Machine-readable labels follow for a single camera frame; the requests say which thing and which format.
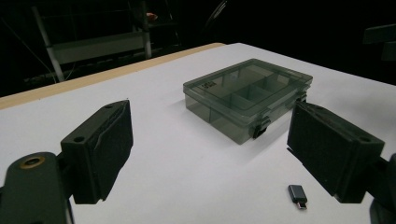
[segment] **translucent gray box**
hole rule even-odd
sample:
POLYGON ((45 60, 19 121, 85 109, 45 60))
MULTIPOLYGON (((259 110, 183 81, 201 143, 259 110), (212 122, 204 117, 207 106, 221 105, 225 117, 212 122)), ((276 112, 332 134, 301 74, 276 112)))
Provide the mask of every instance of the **translucent gray box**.
POLYGON ((250 59, 183 84, 186 107, 242 145, 305 101, 312 77, 250 59))

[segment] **screw hole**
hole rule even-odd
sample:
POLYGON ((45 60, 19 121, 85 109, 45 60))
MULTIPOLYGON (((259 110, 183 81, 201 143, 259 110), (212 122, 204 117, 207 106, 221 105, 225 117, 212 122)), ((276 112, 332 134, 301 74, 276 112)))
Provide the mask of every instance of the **screw hole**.
POLYGON ((82 141, 84 141, 84 139, 85 139, 84 137, 80 136, 80 137, 75 138, 74 141, 75 142, 82 142, 82 141))
POLYGON ((22 169, 31 169, 34 167, 39 166, 45 160, 44 157, 31 157, 26 159, 24 162, 21 163, 22 169))

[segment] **cable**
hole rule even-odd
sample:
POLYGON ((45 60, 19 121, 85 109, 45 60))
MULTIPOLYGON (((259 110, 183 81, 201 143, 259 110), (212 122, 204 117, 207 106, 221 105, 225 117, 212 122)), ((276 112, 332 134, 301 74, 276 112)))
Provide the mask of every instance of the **cable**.
POLYGON ((33 54, 33 56, 35 56, 35 58, 38 59, 44 65, 44 67, 47 68, 47 70, 49 70, 49 73, 52 75, 54 83, 56 83, 55 76, 53 75, 53 72, 47 67, 47 65, 32 51, 32 49, 30 49, 30 47, 17 35, 17 33, 15 33, 15 31, 8 25, 8 23, 6 23, 3 17, 1 18, 1 21, 11 31, 11 33, 14 34, 17 39, 20 40, 22 44, 33 54))
POLYGON ((204 28, 202 29, 201 33, 208 31, 210 27, 213 25, 213 21, 220 15, 222 10, 227 6, 227 0, 223 0, 220 4, 216 7, 216 9, 212 12, 210 17, 207 19, 204 28))
POLYGON ((76 66, 76 63, 73 63, 73 68, 72 68, 72 70, 70 71, 69 75, 67 75, 67 77, 66 77, 64 80, 68 80, 68 79, 69 79, 70 75, 72 75, 72 73, 73 73, 73 71, 74 71, 74 69, 75 69, 75 66, 76 66))

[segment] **white table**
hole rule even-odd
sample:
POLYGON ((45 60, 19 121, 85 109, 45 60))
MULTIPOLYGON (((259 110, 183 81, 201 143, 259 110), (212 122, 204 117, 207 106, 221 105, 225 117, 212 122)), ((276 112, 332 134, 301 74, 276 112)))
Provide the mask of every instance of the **white table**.
POLYGON ((0 110, 0 182, 15 160, 59 154, 60 141, 96 110, 129 99, 131 157, 105 202, 71 199, 77 223, 370 223, 370 194, 337 202, 286 150, 291 111, 239 146, 186 109, 184 82, 250 58, 312 76, 308 103, 385 141, 384 159, 396 152, 395 86, 232 44, 0 110), (304 187, 307 210, 291 202, 290 184, 304 187))

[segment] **usb connector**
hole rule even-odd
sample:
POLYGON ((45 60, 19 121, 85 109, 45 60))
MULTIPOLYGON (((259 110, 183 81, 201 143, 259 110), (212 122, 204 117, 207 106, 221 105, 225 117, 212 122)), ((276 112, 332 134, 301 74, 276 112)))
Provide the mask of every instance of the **usb connector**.
POLYGON ((303 187, 301 185, 289 185, 288 187, 291 200, 297 204, 299 209, 306 209, 308 199, 305 196, 303 187))

